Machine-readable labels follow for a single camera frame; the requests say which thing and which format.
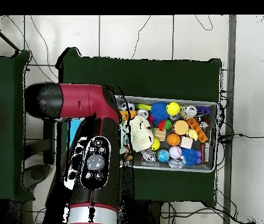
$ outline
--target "blue object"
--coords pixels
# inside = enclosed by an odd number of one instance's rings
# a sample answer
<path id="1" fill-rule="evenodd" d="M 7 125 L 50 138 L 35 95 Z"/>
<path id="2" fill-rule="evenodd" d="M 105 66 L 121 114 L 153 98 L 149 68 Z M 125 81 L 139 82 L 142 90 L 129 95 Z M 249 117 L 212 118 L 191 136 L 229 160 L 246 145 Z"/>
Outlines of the blue object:
<path id="1" fill-rule="evenodd" d="M 152 105 L 150 114 L 154 117 L 153 126 L 157 126 L 160 121 L 167 120 L 169 114 L 166 111 L 166 102 L 155 102 Z"/>
<path id="2" fill-rule="evenodd" d="M 182 157 L 181 159 L 185 162 L 185 165 L 192 167 L 197 164 L 199 156 L 195 149 L 184 149 L 182 148 Z"/>
<path id="3" fill-rule="evenodd" d="M 169 160 L 169 152 L 165 149 L 159 150 L 157 156 L 160 162 L 167 162 Z"/>

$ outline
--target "orange object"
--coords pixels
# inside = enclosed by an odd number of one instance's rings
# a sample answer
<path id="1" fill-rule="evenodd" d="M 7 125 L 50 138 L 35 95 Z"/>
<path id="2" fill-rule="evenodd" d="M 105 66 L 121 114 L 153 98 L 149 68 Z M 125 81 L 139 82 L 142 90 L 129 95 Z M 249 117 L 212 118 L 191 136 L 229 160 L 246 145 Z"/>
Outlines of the orange object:
<path id="1" fill-rule="evenodd" d="M 190 118 L 188 120 L 185 120 L 189 127 L 196 131 L 198 139 L 200 142 L 206 142 L 208 140 L 208 137 L 205 135 L 203 130 L 200 128 L 199 124 L 196 122 L 194 118 Z"/>
<path id="2" fill-rule="evenodd" d="M 180 144 L 181 138 L 178 134 L 171 133 L 167 136 L 166 141 L 170 146 L 178 146 Z"/>
<path id="3" fill-rule="evenodd" d="M 126 121 L 129 118 L 129 113 L 128 111 L 120 111 L 121 114 L 121 120 Z M 131 119 L 136 116 L 136 111 L 130 111 Z"/>

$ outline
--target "basketball toy ball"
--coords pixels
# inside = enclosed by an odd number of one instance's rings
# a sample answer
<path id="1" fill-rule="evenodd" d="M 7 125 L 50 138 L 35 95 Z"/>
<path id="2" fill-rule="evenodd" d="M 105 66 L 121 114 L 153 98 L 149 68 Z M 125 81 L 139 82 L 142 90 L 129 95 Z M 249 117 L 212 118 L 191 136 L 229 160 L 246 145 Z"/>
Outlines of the basketball toy ball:
<path id="1" fill-rule="evenodd" d="M 180 144 L 181 138 L 178 134 L 171 133 L 167 136 L 166 141 L 170 146 L 177 146 Z"/>

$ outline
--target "colorful toy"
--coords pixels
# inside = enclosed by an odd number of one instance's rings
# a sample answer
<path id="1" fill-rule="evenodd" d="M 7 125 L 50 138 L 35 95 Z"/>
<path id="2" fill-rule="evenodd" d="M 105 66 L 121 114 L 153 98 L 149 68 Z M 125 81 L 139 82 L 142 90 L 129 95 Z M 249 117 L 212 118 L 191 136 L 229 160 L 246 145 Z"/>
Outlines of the colorful toy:
<path id="1" fill-rule="evenodd" d="M 154 138 L 153 144 L 151 145 L 151 150 L 156 151 L 159 148 L 160 148 L 160 141 L 158 138 Z"/>
<path id="2" fill-rule="evenodd" d="M 154 117 L 153 126 L 158 126 L 161 120 L 167 120 L 169 114 L 166 111 L 166 102 L 153 103 L 150 114 Z"/>
<path id="3" fill-rule="evenodd" d="M 195 164 L 200 164 L 202 153 L 201 151 L 195 149 L 182 149 L 181 159 L 187 166 L 194 166 Z"/>
<path id="4" fill-rule="evenodd" d="M 181 137 L 180 147 L 181 148 L 185 148 L 185 149 L 191 149 L 192 142 L 193 142 L 193 139 L 192 138 L 188 138 L 186 136 L 182 136 Z"/>
<path id="5" fill-rule="evenodd" d="M 184 161 L 179 160 L 179 159 L 171 159 L 167 161 L 167 163 L 168 163 L 168 166 L 172 169 L 181 169 L 185 165 Z"/>
<path id="6" fill-rule="evenodd" d="M 167 162 L 169 160 L 169 152 L 165 149 L 161 149 L 158 151 L 157 157 L 160 162 Z"/>
<path id="7" fill-rule="evenodd" d="M 185 134 L 189 138 L 193 138 L 195 141 L 197 140 L 198 136 L 195 130 L 193 129 L 188 129 L 188 132 Z"/>
<path id="8" fill-rule="evenodd" d="M 182 150 L 178 146 L 173 146 L 169 149 L 169 155 L 171 158 L 179 159 L 182 156 Z"/>
<path id="9" fill-rule="evenodd" d="M 209 107 L 196 107 L 197 114 L 210 114 L 210 108 Z"/>
<path id="10" fill-rule="evenodd" d="M 194 118 L 191 118 L 189 120 L 186 120 L 186 122 L 189 124 L 189 127 L 196 131 L 198 139 L 200 142 L 206 142 L 208 140 L 208 137 L 205 135 L 203 130 L 200 128 L 198 123 Z"/>
<path id="11" fill-rule="evenodd" d="M 181 138 L 178 134 L 171 133 L 167 136 L 166 141 L 170 146 L 177 146 L 180 144 Z"/>
<path id="12" fill-rule="evenodd" d="M 137 110 L 137 115 L 143 116 L 147 120 L 148 119 L 148 110 L 139 109 L 139 110 Z"/>
<path id="13" fill-rule="evenodd" d="M 135 105 L 134 105 L 133 103 L 131 103 L 131 102 L 128 102 L 128 107 L 127 107 L 127 103 L 124 102 L 124 103 L 121 105 L 121 107 L 120 107 L 120 110 L 121 110 L 121 111 L 128 111 L 128 109 L 129 109 L 130 111 L 135 111 Z"/>
<path id="14" fill-rule="evenodd" d="M 139 152 L 148 149 L 153 143 L 153 133 L 148 127 L 150 124 L 143 117 L 136 115 L 132 120 L 125 121 L 123 124 L 124 131 L 129 134 L 129 127 L 131 127 L 131 144 L 134 151 Z"/>
<path id="15" fill-rule="evenodd" d="M 196 115 L 196 107 L 193 105 L 184 106 L 182 108 L 182 118 L 188 120 Z"/>
<path id="16" fill-rule="evenodd" d="M 129 111 L 129 112 L 130 112 L 131 118 L 134 118 L 136 116 L 136 111 Z M 128 118 L 129 118 L 128 111 L 120 111 L 120 114 L 121 114 L 121 120 L 122 121 L 128 120 Z"/>
<path id="17" fill-rule="evenodd" d="M 163 130 L 163 129 L 169 130 L 170 128 L 172 128 L 172 122 L 170 120 L 162 120 L 158 124 L 158 128 L 160 130 Z"/>
<path id="18" fill-rule="evenodd" d="M 173 132 L 178 135 L 185 135 L 185 133 L 188 132 L 188 129 L 189 126 L 184 120 L 177 120 L 172 126 Z"/>
<path id="19" fill-rule="evenodd" d="M 171 116 L 177 115 L 180 112 L 180 106 L 176 102 L 170 102 L 166 106 L 166 111 Z"/>
<path id="20" fill-rule="evenodd" d="M 148 111 L 151 111 L 152 107 L 146 104 L 135 104 L 137 109 L 146 109 Z"/>
<path id="21" fill-rule="evenodd" d="M 143 159 L 146 162 L 155 162 L 156 161 L 156 154 L 155 154 L 155 152 L 153 152 L 149 148 L 146 149 L 146 150 L 142 150 L 141 151 L 141 154 L 143 155 Z"/>
<path id="22" fill-rule="evenodd" d="M 153 134 L 154 134 L 154 137 L 158 138 L 161 142 L 165 141 L 165 136 L 166 136 L 166 130 L 165 129 L 160 130 L 158 128 L 154 128 Z"/>

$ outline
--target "dark green mat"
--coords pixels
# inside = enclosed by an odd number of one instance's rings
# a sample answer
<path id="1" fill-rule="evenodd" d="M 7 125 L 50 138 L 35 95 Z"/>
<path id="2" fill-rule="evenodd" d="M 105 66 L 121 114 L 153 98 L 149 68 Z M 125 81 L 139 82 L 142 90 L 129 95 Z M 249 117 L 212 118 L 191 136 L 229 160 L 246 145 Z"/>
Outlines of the dark green mat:
<path id="1" fill-rule="evenodd" d="M 32 200 L 21 183 L 23 71 L 30 53 L 0 57 L 0 199 Z"/>
<path id="2" fill-rule="evenodd" d="M 75 48 L 58 59 L 60 82 L 114 87 L 121 95 L 218 102 L 221 61 L 149 61 L 80 57 Z M 67 133 L 63 124 L 62 138 Z M 62 155 L 65 155 L 66 141 Z M 151 201 L 205 201 L 214 204 L 212 173 L 134 169 L 135 198 Z"/>

